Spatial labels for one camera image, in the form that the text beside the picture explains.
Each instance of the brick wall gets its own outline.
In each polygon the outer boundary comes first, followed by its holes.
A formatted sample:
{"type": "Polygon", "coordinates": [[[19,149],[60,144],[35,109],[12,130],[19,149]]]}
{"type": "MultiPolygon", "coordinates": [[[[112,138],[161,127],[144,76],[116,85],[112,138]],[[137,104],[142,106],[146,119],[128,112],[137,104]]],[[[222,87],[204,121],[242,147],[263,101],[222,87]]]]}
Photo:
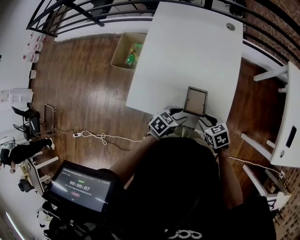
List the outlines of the brick wall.
{"type": "MultiPolygon", "coordinates": [[[[298,0],[271,0],[276,5],[281,7],[298,25],[300,25],[300,1],[298,0]]],[[[273,12],[269,11],[267,8],[257,3],[255,0],[246,0],[247,8],[253,10],[254,12],[259,13],[265,18],[269,19],[271,22],[279,26],[284,32],[286,32],[289,36],[291,36],[299,45],[300,45],[300,36],[296,33],[289,25],[287,25],[281,18],[275,15],[273,12]]],[[[246,20],[250,23],[255,24],[256,26],[262,28],[267,31],[271,35],[273,35],[276,39],[282,42],[285,46],[287,46],[299,59],[300,59],[300,51],[292,44],[289,40],[287,40],[284,36],[278,33],[275,29],[270,27],[265,22],[259,20],[258,18],[246,13],[246,20]]],[[[268,43],[270,46],[274,47],[277,51],[283,54],[287,59],[289,59],[292,63],[294,63],[298,68],[300,68],[300,63],[296,61],[288,52],[286,52],[282,47],[276,44],[273,40],[269,39],[264,34],[258,32],[257,30],[250,28],[247,26],[247,32],[249,34],[254,35],[255,37],[263,40],[268,43]]],[[[247,38],[250,42],[260,46],[262,49],[272,53],[278,59],[280,59],[283,63],[286,63],[281,57],[271,52],[265,46],[260,43],[247,38]]]]}
{"type": "Polygon", "coordinates": [[[300,168],[278,167],[278,169],[285,172],[285,184],[292,196],[281,211],[284,220],[277,217],[279,225],[274,221],[277,239],[300,239],[300,168]]]}

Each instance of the white chair leg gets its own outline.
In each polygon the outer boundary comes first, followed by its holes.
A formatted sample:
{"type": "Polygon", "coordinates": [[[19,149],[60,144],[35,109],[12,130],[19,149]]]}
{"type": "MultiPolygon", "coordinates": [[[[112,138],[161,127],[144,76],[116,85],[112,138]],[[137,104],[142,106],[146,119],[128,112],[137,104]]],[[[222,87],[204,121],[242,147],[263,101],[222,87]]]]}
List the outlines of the white chair leg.
{"type": "Polygon", "coordinates": [[[262,145],[260,145],[257,141],[254,141],[252,138],[248,137],[246,134],[242,133],[241,138],[244,139],[247,143],[249,143],[252,147],[254,147],[257,151],[259,151],[262,155],[264,155],[269,161],[272,159],[272,154],[269,153],[262,145]]]}
{"type": "Polygon", "coordinates": [[[46,175],[44,175],[43,177],[41,177],[39,179],[40,179],[41,182],[44,182],[44,181],[48,180],[49,178],[51,178],[51,176],[46,174],[46,175]]]}
{"type": "Polygon", "coordinates": [[[255,185],[256,189],[258,190],[259,194],[261,196],[267,196],[268,192],[267,190],[263,187],[263,185],[259,182],[259,180],[257,179],[257,177],[255,177],[255,175],[253,174],[253,172],[250,170],[250,168],[244,164],[243,165],[243,169],[245,170],[245,172],[247,173],[247,175],[249,176],[249,178],[251,179],[251,181],[253,182],[253,184],[255,185]]]}
{"type": "Polygon", "coordinates": [[[47,166],[48,164],[53,163],[53,162],[55,162],[55,161],[57,161],[57,160],[58,160],[58,157],[54,157],[54,158],[52,158],[52,159],[50,159],[50,160],[48,160],[48,161],[45,161],[45,162],[43,162],[43,163],[37,165],[37,166],[36,166],[36,169],[40,169],[41,167],[47,166]]]}
{"type": "Polygon", "coordinates": [[[35,158],[35,157],[40,156],[40,155],[42,155],[42,154],[43,154],[43,152],[40,151],[40,152],[36,153],[35,155],[33,155],[31,158],[35,158]]]}
{"type": "Polygon", "coordinates": [[[270,140],[267,140],[267,144],[274,149],[276,148],[276,145],[272,143],[270,140]]]}
{"type": "Polygon", "coordinates": [[[279,88],[278,92],[279,93],[287,93],[287,85],[284,88],[279,88]]]}
{"type": "Polygon", "coordinates": [[[268,79],[268,78],[272,78],[272,77],[276,77],[276,76],[280,76],[284,73],[287,73],[287,65],[276,68],[274,70],[259,74],[254,76],[253,80],[254,81],[260,81],[260,80],[264,80],[264,79],[268,79]]]}

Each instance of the metal railing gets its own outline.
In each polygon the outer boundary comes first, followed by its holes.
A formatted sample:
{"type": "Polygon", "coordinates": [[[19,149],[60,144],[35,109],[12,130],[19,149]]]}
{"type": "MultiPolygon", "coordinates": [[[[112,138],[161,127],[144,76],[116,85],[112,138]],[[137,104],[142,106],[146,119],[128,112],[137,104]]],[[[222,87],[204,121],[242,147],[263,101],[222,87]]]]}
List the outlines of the metal railing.
{"type": "MultiPolygon", "coordinates": [[[[191,3],[189,0],[185,1],[178,1],[178,0],[128,0],[124,2],[116,2],[116,3],[109,3],[109,0],[107,1],[108,4],[89,8],[89,9],[83,9],[84,6],[87,6],[89,3],[95,2],[95,0],[86,0],[79,4],[75,4],[75,0],[57,0],[55,3],[52,2],[53,0],[50,0],[48,4],[46,5],[46,8],[41,12],[42,6],[45,4],[45,0],[42,0],[40,4],[38,5],[37,9],[35,10],[27,29],[41,32],[44,34],[47,34],[52,37],[57,37],[60,34],[63,34],[68,31],[76,30],[79,28],[84,28],[92,25],[99,25],[99,27],[104,27],[106,23],[112,23],[112,22],[126,22],[126,21],[152,21],[152,17],[144,17],[144,14],[150,14],[153,16],[155,14],[157,5],[159,2],[171,2],[171,3],[177,3],[177,4],[183,4],[183,5],[189,5],[197,8],[204,8],[222,15],[226,15],[230,18],[233,18],[247,27],[253,28],[257,30],[258,32],[262,33],[272,41],[274,41],[278,46],[283,48],[288,54],[290,54],[295,60],[297,60],[300,63],[300,59],[297,57],[297,55],[292,51],[286,44],[282,43],[280,40],[278,40],[274,35],[270,34],[269,32],[265,31],[264,29],[260,28],[259,26],[253,24],[252,22],[246,21],[246,19],[233,15],[230,13],[226,13],[224,11],[220,11],[217,9],[212,8],[212,0],[206,0],[205,4],[196,4],[191,3]],[[118,12],[109,12],[112,7],[118,7],[123,5],[132,5],[134,6],[134,10],[126,10],[126,11],[118,11],[118,12]],[[70,16],[66,16],[66,14],[71,11],[75,10],[73,12],[76,12],[70,16]],[[92,13],[95,11],[102,10],[102,13],[98,15],[93,15],[92,13]],[[138,14],[137,17],[127,17],[126,14],[138,14]],[[107,18],[108,16],[114,16],[114,15],[124,15],[124,17],[118,17],[118,18],[107,18]],[[81,16],[79,20],[72,21],[72,19],[81,16]]],[[[230,0],[218,0],[220,2],[223,2],[227,5],[229,5],[233,9],[238,9],[241,12],[245,12],[247,14],[250,14],[262,22],[266,23],[268,26],[275,29],[277,32],[279,32],[283,37],[285,37],[292,45],[294,45],[298,50],[300,50],[300,45],[291,37],[289,36],[284,30],[282,30],[280,27],[278,27],[275,23],[270,21],[269,19],[265,18],[264,16],[258,14],[257,12],[254,12],[247,7],[238,4],[236,2],[232,2],[230,0]]],[[[272,11],[274,14],[279,16],[285,23],[290,25],[296,33],[300,33],[300,26],[282,9],[280,9],[277,5],[272,3],[269,0],[256,0],[258,3],[262,4],[264,7],[268,8],[270,11],[272,11]]],[[[276,50],[274,47],[270,46],[268,42],[265,42],[264,40],[253,36],[246,31],[244,32],[244,38],[250,38],[263,46],[265,46],[269,51],[277,54],[282,60],[288,62],[288,58],[284,56],[282,53],[280,53],[278,50],[276,50]]]]}

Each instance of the desk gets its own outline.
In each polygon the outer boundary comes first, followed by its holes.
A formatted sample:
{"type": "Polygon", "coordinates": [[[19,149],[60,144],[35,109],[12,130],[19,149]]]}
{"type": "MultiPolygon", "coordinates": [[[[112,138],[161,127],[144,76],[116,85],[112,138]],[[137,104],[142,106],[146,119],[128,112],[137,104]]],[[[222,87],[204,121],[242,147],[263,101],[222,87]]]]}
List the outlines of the desk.
{"type": "Polygon", "coordinates": [[[285,110],[279,133],[275,143],[267,141],[267,144],[273,147],[273,152],[270,153],[246,134],[241,134],[241,137],[263,154],[273,165],[300,167],[300,70],[288,62],[286,66],[255,76],[254,80],[261,81],[285,73],[288,75],[287,86],[284,89],[279,89],[279,92],[286,92],[285,110]]]}
{"type": "Polygon", "coordinates": [[[38,174],[38,169],[40,169],[41,167],[44,167],[50,163],[53,163],[55,161],[57,161],[59,158],[58,157],[54,157],[48,161],[45,161],[41,164],[35,165],[32,158],[39,156],[43,154],[43,152],[39,152],[37,154],[35,154],[33,157],[31,157],[30,159],[26,159],[24,162],[24,166],[25,166],[25,171],[24,172],[24,176],[26,178],[26,176],[28,177],[28,181],[29,183],[35,188],[35,190],[40,194],[43,195],[44,193],[44,186],[42,184],[43,181],[51,178],[50,175],[45,175],[43,177],[40,178],[39,174],[38,174]]]}
{"type": "Polygon", "coordinates": [[[38,170],[35,168],[34,164],[28,159],[25,160],[25,167],[29,177],[30,184],[36,189],[36,191],[42,196],[44,193],[44,187],[38,175],[38,170]]]}
{"type": "Polygon", "coordinates": [[[208,91],[206,113],[226,122],[240,72],[242,39],[243,25],[236,20],[160,2],[126,106],[150,114],[168,105],[183,108],[191,86],[208,91]],[[235,31],[228,30],[227,23],[235,31]]]}

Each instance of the cardboard box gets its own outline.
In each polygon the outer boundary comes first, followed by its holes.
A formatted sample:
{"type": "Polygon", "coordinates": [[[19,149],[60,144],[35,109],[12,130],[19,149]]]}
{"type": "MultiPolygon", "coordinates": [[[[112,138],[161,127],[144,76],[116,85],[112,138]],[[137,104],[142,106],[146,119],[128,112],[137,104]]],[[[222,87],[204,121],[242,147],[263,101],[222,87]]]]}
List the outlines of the cardboard box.
{"type": "Polygon", "coordinates": [[[141,54],[141,49],[136,48],[136,43],[144,43],[146,39],[146,34],[143,33],[133,33],[133,32],[126,32],[123,33],[119,44],[116,48],[116,51],[113,54],[111,65],[117,68],[121,69],[127,69],[127,70],[135,70],[135,67],[138,62],[138,58],[141,54]],[[135,61],[133,65],[129,66],[127,64],[127,58],[130,54],[132,54],[132,51],[135,51],[135,61]]]}

